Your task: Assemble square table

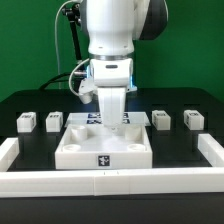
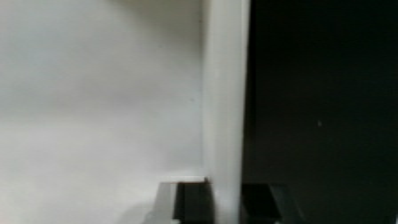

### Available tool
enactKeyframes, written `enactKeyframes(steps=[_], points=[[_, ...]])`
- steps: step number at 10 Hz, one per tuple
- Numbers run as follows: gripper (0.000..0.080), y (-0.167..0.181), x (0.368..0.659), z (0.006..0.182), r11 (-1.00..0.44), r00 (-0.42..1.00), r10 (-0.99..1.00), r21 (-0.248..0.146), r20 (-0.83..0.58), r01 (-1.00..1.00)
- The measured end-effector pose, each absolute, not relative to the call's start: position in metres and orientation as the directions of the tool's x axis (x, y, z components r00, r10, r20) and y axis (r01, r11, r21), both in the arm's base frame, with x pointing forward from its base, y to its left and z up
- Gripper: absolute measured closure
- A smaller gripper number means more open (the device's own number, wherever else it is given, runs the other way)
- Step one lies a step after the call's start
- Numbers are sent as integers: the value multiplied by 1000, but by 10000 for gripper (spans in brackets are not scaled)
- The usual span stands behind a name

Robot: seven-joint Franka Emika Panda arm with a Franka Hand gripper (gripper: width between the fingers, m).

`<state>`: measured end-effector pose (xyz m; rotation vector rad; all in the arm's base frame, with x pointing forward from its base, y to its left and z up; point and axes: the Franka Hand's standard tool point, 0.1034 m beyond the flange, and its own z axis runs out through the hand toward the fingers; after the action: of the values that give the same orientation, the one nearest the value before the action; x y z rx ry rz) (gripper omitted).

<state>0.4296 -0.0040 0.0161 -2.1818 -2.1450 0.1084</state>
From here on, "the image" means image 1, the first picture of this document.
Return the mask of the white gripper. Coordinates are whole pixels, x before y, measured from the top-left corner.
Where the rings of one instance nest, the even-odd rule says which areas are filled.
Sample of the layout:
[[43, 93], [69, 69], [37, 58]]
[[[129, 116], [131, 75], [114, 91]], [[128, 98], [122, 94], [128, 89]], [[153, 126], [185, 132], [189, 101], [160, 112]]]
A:
[[113, 135], [118, 135], [118, 125], [123, 122], [126, 92], [133, 71], [131, 58], [116, 61], [92, 59], [91, 74], [97, 87], [102, 123], [112, 127]]

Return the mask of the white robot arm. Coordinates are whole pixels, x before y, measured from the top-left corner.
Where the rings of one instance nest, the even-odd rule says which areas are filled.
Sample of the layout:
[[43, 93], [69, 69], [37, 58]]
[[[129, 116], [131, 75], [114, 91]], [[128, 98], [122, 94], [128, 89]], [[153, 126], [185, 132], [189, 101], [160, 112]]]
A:
[[83, 101], [98, 95], [102, 124], [123, 123], [126, 92], [133, 74], [135, 40], [154, 40], [166, 28], [166, 0], [82, 0], [81, 27], [89, 37], [89, 77]]

